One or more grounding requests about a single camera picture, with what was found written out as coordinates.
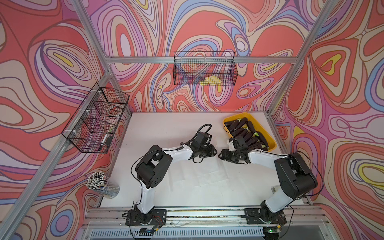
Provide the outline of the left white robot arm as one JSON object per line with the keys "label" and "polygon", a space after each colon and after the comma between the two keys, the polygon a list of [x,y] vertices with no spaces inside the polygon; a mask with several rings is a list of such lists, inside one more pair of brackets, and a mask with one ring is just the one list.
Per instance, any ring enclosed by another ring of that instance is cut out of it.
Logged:
{"label": "left white robot arm", "polygon": [[135,210],[143,215],[150,213],[154,205],[155,187],[165,178],[172,163],[195,162],[195,158],[204,160],[218,154],[211,144],[212,136],[207,132],[198,132],[194,137],[181,143],[179,147],[164,149],[154,145],[135,166],[136,179],[141,185],[141,197]]}

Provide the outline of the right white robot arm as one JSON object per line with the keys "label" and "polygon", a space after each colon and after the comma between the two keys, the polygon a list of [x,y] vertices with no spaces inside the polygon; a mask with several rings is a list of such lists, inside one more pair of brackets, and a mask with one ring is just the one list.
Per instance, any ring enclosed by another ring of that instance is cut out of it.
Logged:
{"label": "right white robot arm", "polygon": [[243,137],[230,138],[228,148],[219,153],[219,158],[233,164],[254,164],[276,171],[280,187],[271,197],[262,201],[256,216],[269,224],[282,210],[296,199],[318,186],[318,181],[298,153],[287,155],[268,152],[263,142],[247,144]]}

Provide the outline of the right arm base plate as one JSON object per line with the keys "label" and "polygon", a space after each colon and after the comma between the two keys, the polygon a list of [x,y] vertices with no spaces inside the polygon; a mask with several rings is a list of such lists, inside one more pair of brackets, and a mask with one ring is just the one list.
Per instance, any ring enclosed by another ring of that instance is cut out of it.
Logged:
{"label": "right arm base plate", "polygon": [[244,215],[241,216],[246,219],[248,225],[285,225],[287,223],[283,211],[272,213],[265,208],[246,208]]}

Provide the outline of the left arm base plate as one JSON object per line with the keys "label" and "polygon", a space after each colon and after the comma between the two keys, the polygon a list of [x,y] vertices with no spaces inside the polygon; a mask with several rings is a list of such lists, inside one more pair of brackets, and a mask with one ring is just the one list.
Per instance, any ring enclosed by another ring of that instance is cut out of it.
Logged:
{"label": "left arm base plate", "polygon": [[133,209],[122,214],[122,217],[126,218],[126,226],[163,226],[167,221],[167,210],[152,209],[143,214],[138,209]]}

